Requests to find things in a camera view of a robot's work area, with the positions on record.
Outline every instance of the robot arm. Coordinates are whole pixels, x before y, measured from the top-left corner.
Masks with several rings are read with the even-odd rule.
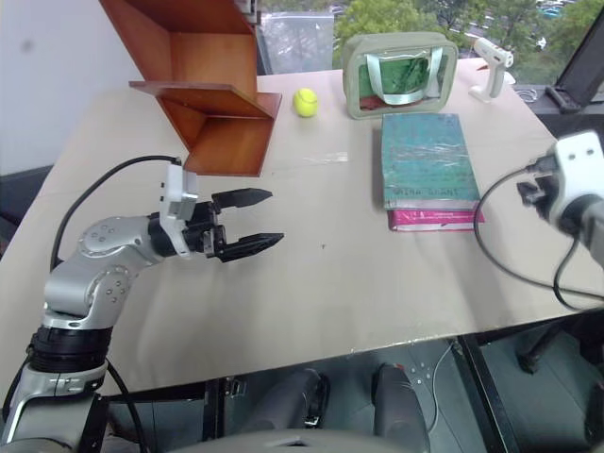
[[[194,174],[171,164],[159,212],[97,222],[82,234],[72,257],[54,269],[44,289],[42,325],[32,337],[11,399],[0,451],[100,448],[105,423],[99,420],[108,403],[96,391],[107,371],[113,326],[141,270],[192,252],[237,260],[283,238],[262,233],[227,243],[217,220],[221,210],[251,206],[271,194],[242,189],[196,203],[194,182]],[[42,439],[50,439],[43,441],[46,449],[34,445]]]
[[[597,134],[560,139],[532,168],[535,184],[517,185],[523,203],[559,231],[578,236],[604,267],[604,153]]]

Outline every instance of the tree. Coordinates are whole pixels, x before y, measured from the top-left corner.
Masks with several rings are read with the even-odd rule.
[[[602,8],[604,0],[580,0],[565,7],[562,16],[551,21],[549,53],[570,59]]]
[[[489,29],[490,39],[514,54],[534,51],[539,39],[535,36],[543,26],[535,0],[492,0],[489,11],[496,18]]]
[[[580,0],[567,5],[560,17],[542,22],[547,39],[543,52],[524,50],[514,55],[512,73],[520,83],[553,84],[604,8],[604,0]]]
[[[417,7],[436,14],[438,23],[445,29],[461,31],[467,28],[471,19],[479,22],[486,9],[486,0],[418,0]]]
[[[334,68],[342,67],[342,47],[359,34],[442,31],[436,16],[418,10],[412,0],[353,0],[335,25]]]

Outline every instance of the black cable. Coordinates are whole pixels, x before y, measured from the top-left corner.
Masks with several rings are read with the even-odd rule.
[[[558,269],[556,269],[556,274],[554,275],[554,284],[553,284],[554,294],[556,295],[558,302],[560,302],[561,304],[563,304],[565,307],[567,307],[569,310],[572,310],[572,311],[581,311],[581,309],[579,309],[577,307],[573,307],[572,305],[570,305],[568,302],[566,302],[564,300],[564,297],[562,296],[562,293],[560,292],[560,277],[562,276],[562,272],[563,272],[564,268],[566,267],[566,264],[568,264],[568,261],[570,261],[570,259],[573,258],[573,256],[575,255],[578,245],[579,245],[579,236],[575,236],[573,238],[573,243],[570,245],[570,248],[568,249],[568,252],[566,252],[566,255],[564,256],[562,261],[560,261],[560,264],[558,264]]]
[[[60,242],[63,238],[63,234],[65,233],[65,228],[67,227],[67,223],[69,222],[69,219],[71,219],[72,215],[74,215],[74,212],[77,210],[77,208],[84,202],[84,200],[86,200],[86,198],[88,198],[96,189],[98,189],[101,184],[103,184],[105,181],[107,181],[110,177],[115,175],[120,170],[123,170],[126,167],[129,167],[130,165],[133,165],[135,163],[146,162],[149,160],[167,160],[172,163],[180,162],[179,158],[173,158],[170,156],[143,156],[141,158],[126,160],[125,162],[122,162],[119,165],[113,167],[111,170],[99,177],[96,182],[91,185],[91,187],[86,189],[86,191],[78,197],[74,204],[67,210],[67,212],[65,212],[63,219],[60,221],[59,228],[57,229],[57,234],[55,235],[55,241],[53,242],[53,249],[50,254],[51,271],[61,263],[59,259],[59,248]]]
[[[550,285],[549,283],[546,283],[544,281],[537,280],[537,279],[534,279],[534,278],[531,278],[531,277],[526,277],[526,276],[523,276],[522,274],[518,274],[517,272],[513,271],[512,269],[510,269],[509,267],[507,267],[505,264],[503,264],[501,261],[499,261],[489,251],[489,249],[487,248],[486,244],[482,240],[482,236],[480,235],[480,228],[479,228],[479,222],[478,222],[478,220],[480,218],[480,212],[482,211],[482,206],[484,206],[484,203],[487,201],[487,199],[489,198],[489,196],[491,195],[491,193],[493,193],[495,191],[495,189],[497,189],[503,183],[507,182],[510,179],[513,179],[513,178],[515,178],[517,176],[520,176],[520,175],[526,173],[529,169],[530,169],[530,166],[526,167],[526,168],[519,169],[519,170],[514,170],[513,172],[510,172],[510,173],[502,176],[500,179],[498,179],[487,190],[487,192],[484,193],[484,195],[480,198],[480,201],[478,202],[476,211],[474,212],[474,222],[473,222],[474,236],[476,237],[478,246],[480,247],[480,250],[482,251],[482,253],[484,253],[484,255],[489,259],[489,261],[497,269],[499,269],[501,272],[509,275],[510,277],[517,278],[518,280],[520,280],[520,281],[522,281],[524,283],[527,283],[529,285],[553,291],[554,287],[552,285]],[[568,294],[573,294],[573,295],[580,295],[580,296],[583,296],[583,297],[590,297],[590,298],[593,298],[593,299],[604,301],[604,295],[602,295],[602,294],[589,293],[589,292],[585,292],[585,291],[574,290],[572,288],[564,288],[564,287],[560,287],[559,286],[558,287],[558,292],[559,293],[568,293]]]
[[[17,390],[17,386],[19,385],[19,379],[21,379],[21,373],[23,373],[23,369],[29,363],[29,355],[25,358],[21,366],[19,367],[19,371],[12,379],[10,383],[10,387],[8,387],[7,395],[4,398],[4,404],[2,405],[2,420],[4,423],[7,422],[8,416],[10,415],[10,402],[12,401],[12,397],[15,395],[15,391]]]
[[[143,424],[141,423],[141,417],[139,417],[139,412],[136,409],[136,406],[134,404],[134,401],[132,400],[132,396],[130,395],[128,388],[126,387],[126,384],[122,380],[122,377],[117,372],[113,364],[109,361],[109,359],[107,359],[107,371],[109,371],[109,374],[119,387],[120,392],[124,397],[124,401],[128,406],[128,411],[130,412],[130,416],[132,417],[132,423],[134,424],[134,428],[136,429],[136,435],[139,438],[139,450],[141,450],[142,453],[147,453],[147,442],[144,439]]]

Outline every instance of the white cable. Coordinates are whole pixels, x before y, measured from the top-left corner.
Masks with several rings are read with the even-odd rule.
[[[438,367],[441,365],[441,362],[446,357],[446,354],[451,350],[453,344],[450,344],[446,349],[443,355],[438,359],[436,365],[434,366],[434,373],[432,374],[432,399],[434,399],[434,420],[432,420],[432,424],[430,428],[428,428],[428,434],[430,434],[438,424],[438,398],[436,397],[436,373],[438,372]]]
[[[525,101],[527,104],[532,104],[539,99],[539,95],[536,90],[516,90],[516,94]]]

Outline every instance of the green pouch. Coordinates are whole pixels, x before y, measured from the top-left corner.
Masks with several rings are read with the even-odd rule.
[[[344,92],[354,118],[438,111],[453,85],[457,47],[440,33],[358,35],[345,44]]]

